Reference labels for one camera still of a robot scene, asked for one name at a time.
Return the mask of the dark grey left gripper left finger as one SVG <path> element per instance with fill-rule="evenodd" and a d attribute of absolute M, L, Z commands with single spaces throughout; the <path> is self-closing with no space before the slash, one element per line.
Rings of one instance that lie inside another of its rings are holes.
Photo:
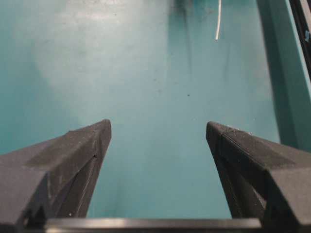
<path fill-rule="evenodd" d="M 105 119 L 1 155 L 1 225 L 85 217 L 110 140 Z"/>

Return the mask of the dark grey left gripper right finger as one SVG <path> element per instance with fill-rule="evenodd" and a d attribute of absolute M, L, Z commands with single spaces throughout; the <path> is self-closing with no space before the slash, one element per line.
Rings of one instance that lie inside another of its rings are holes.
<path fill-rule="evenodd" d="M 206 139 L 232 217 L 257 218 L 264 229 L 310 229 L 309 152 L 213 121 Z"/>

